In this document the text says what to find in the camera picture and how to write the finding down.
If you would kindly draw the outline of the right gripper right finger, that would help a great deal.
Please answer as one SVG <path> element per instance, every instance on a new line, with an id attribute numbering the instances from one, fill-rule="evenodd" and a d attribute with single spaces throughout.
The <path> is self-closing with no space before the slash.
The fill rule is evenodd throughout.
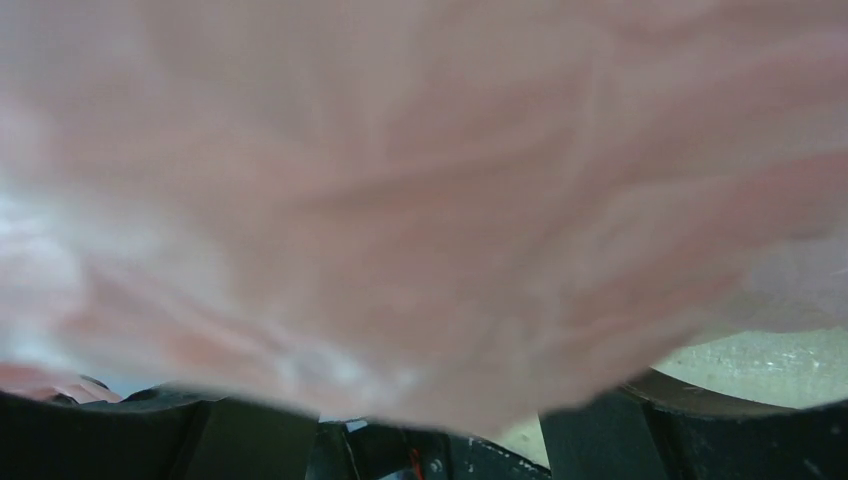
<path id="1" fill-rule="evenodd" d="M 650 371 L 544 416 L 555 479 L 844 479 L 847 403 L 793 410 Z"/>

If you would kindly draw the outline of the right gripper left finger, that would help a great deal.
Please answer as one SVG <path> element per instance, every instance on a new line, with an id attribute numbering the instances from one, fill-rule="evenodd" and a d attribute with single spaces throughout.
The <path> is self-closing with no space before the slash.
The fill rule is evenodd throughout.
<path id="1" fill-rule="evenodd" d="M 318 420 L 166 386 L 1 394 L 4 479 L 302 479 Z"/>

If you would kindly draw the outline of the pink plastic bag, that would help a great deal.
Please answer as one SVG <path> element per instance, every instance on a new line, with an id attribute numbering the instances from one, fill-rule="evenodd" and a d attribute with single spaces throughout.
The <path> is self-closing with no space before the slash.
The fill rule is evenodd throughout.
<path id="1" fill-rule="evenodd" d="M 845 321 L 843 1 L 5 1 L 1 358 L 492 434 Z"/>

